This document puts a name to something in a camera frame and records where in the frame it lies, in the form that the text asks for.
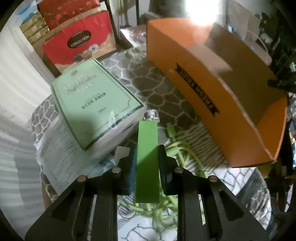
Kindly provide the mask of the orange cardboard box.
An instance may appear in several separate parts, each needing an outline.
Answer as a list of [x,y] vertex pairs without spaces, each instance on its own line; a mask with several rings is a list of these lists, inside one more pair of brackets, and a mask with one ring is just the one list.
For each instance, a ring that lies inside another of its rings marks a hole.
[[268,85],[273,72],[238,37],[219,24],[150,20],[147,57],[191,104],[230,166],[278,158],[287,96]]

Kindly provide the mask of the green rectangular power bank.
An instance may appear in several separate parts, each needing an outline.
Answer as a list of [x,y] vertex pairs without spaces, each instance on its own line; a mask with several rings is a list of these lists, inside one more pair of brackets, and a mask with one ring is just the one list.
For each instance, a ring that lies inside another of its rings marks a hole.
[[158,124],[151,120],[139,122],[135,202],[159,202]]

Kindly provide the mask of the green tissue pack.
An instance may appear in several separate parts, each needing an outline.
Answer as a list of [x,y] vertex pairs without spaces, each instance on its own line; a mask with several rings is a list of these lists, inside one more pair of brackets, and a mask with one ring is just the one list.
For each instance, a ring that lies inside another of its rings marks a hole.
[[51,89],[65,125],[91,159],[119,146],[147,109],[95,59],[65,71]]

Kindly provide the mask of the grey white patterned blanket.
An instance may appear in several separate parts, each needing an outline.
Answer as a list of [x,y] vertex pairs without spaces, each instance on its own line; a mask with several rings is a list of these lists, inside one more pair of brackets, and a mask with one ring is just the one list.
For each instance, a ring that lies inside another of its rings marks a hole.
[[[172,148],[174,157],[193,174],[201,169],[216,175],[238,197],[263,228],[271,219],[270,193],[257,168],[231,168],[200,118],[174,85],[146,58],[145,47],[110,56],[102,65],[149,109],[159,113],[159,143]],[[33,112],[35,147],[46,130],[62,123],[53,97],[46,98]],[[41,169],[47,196],[58,193]],[[131,197],[118,204],[119,240],[176,240],[177,216],[169,208],[140,206]]]

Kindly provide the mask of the white curtain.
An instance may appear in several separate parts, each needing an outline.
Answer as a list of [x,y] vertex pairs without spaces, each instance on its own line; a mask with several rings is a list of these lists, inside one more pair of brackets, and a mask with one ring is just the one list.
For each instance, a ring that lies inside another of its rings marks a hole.
[[18,26],[1,30],[1,211],[24,237],[45,210],[31,116],[50,87],[29,57],[33,48]]

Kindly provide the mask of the red collection gift bag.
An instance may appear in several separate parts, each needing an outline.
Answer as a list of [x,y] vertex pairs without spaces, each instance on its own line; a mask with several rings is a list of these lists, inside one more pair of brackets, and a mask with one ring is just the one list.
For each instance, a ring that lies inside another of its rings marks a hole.
[[61,73],[115,51],[109,12],[99,11],[71,23],[47,39],[42,49]]

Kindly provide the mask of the stacked gold boxes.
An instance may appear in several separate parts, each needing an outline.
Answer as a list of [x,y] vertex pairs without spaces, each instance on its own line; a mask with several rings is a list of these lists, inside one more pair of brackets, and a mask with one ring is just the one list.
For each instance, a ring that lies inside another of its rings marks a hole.
[[20,25],[20,30],[31,45],[44,37],[50,30],[40,12],[32,14]]

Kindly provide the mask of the red floral gift box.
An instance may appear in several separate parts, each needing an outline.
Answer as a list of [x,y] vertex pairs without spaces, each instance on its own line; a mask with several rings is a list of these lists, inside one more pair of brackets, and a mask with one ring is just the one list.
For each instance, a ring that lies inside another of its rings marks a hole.
[[38,3],[49,30],[98,6],[100,1],[97,0],[43,0]]

